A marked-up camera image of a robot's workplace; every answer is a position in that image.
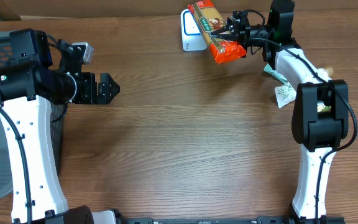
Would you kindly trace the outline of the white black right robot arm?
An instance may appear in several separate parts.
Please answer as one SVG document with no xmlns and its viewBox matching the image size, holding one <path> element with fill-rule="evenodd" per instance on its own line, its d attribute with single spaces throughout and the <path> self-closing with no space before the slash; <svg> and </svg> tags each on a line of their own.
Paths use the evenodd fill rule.
<svg viewBox="0 0 358 224">
<path fill-rule="evenodd" d="M 295 196 L 284 223 L 344 223 L 328 217 L 326 186 L 332 160 L 357 137 L 357 119 L 348 102 L 348 85 L 332 80 L 313 66 L 292 36 L 294 1 L 272 1 L 268 17 L 252 26 L 248 11 L 234 11 L 226 25 L 210 34 L 235 41 L 244 49 L 257 46 L 264 61 L 296 90 L 291 119 L 300 145 L 300 170 Z"/>
</svg>

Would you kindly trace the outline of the teal wet wipes packet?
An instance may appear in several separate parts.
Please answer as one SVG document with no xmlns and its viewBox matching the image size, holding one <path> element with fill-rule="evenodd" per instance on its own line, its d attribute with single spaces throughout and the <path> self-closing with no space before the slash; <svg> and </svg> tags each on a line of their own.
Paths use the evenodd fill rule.
<svg viewBox="0 0 358 224">
<path fill-rule="evenodd" d="M 284 84 L 288 82 L 288 80 L 281 73 L 274 70 L 269 64 L 266 64 L 266 66 L 264 67 L 264 72 L 272 75 L 274 78 Z"/>
</svg>

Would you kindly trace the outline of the white tube gold cap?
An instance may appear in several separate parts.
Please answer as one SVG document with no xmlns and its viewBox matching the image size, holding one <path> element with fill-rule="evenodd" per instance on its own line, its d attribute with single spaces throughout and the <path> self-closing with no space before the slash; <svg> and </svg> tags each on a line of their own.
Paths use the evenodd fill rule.
<svg viewBox="0 0 358 224">
<path fill-rule="evenodd" d="M 323 78 L 332 78 L 334 69 L 332 67 L 324 67 L 318 69 L 318 75 Z M 295 101 L 296 90 L 287 82 L 282 86 L 275 87 L 275 97 L 279 108 Z"/>
</svg>

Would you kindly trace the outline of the red spaghetti packet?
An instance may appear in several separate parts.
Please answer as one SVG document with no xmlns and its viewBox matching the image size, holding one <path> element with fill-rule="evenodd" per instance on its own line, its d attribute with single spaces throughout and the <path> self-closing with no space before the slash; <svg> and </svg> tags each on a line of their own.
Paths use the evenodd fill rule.
<svg viewBox="0 0 358 224">
<path fill-rule="evenodd" d="M 224 30 L 226 20 L 210 0 L 198 1 L 188 5 L 188 10 L 216 63 L 226 63 L 243 56 L 247 51 L 236 41 L 219 38 L 218 35 L 230 34 Z"/>
</svg>

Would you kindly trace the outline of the green snack packet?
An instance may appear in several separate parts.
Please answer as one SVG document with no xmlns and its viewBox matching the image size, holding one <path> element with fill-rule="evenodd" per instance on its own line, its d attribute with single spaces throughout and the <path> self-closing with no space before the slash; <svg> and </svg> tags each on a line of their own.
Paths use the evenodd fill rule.
<svg viewBox="0 0 358 224">
<path fill-rule="evenodd" d="M 317 104 L 317 111 L 319 113 L 331 111 L 331 106 L 326 106 L 322 101 L 319 101 Z"/>
</svg>

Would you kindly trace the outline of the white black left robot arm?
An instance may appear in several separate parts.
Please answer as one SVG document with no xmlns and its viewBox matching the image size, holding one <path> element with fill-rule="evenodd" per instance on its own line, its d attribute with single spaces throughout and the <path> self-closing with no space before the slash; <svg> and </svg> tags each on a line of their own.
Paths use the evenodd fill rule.
<svg viewBox="0 0 358 224">
<path fill-rule="evenodd" d="M 3 43 L 12 52 L 8 66 L 0 67 L 0 119 L 14 191 L 12 222 L 118 224 L 115 210 L 68 207 L 53 154 L 51 114 L 53 105 L 107 105 L 119 85 L 108 73 L 82 70 L 94 52 L 86 42 L 71 44 L 24 29 L 0 38 Z"/>
</svg>

